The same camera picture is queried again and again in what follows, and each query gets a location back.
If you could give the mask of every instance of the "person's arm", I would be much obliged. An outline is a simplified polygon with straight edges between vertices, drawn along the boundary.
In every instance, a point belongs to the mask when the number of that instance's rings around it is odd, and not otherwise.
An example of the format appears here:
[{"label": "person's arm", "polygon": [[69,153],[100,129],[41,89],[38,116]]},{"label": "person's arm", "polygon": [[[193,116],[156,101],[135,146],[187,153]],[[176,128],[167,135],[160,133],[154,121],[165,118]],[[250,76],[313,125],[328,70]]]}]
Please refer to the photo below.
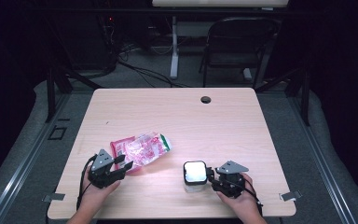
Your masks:
[{"label": "person's arm", "polygon": [[[245,173],[241,173],[242,176],[247,180],[245,187],[252,191],[251,185],[252,178]],[[258,212],[257,205],[255,203],[255,198],[250,195],[248,192],[244,192],[238,198],[228,198],[222,192],[216,192],[219,198],[223,203],[226,203],[231,209],[235,212],[237,217],[244,224],[267,224],[266,220],[260,216]]]},{"label": "person's arm", "polygon": [[89,181],[89,169],[87,169],[82,189],[84,191],[81,204],[75,214],[68,220],[67,223],[90,223],[92,218],[97,214],[103,205],[103,202],[107,196],[112,193],[120,185],[120,181],[116,181],[110,186],[104,189],[98,189],[97,187],[90,184]]}]

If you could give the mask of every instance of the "chair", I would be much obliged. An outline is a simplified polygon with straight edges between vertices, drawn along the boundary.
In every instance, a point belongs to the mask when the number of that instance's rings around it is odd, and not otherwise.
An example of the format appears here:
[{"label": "chair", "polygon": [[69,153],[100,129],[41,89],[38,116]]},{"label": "chair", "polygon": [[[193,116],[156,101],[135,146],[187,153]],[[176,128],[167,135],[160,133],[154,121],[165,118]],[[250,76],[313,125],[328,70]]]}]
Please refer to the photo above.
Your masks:
[{"label": "chair", "polygon": [[209,29],[202,57],[203,87],[208,67],[256,68],[255,88],[267,43],[278,33],[279,23],[267,18],[225,18]]}]

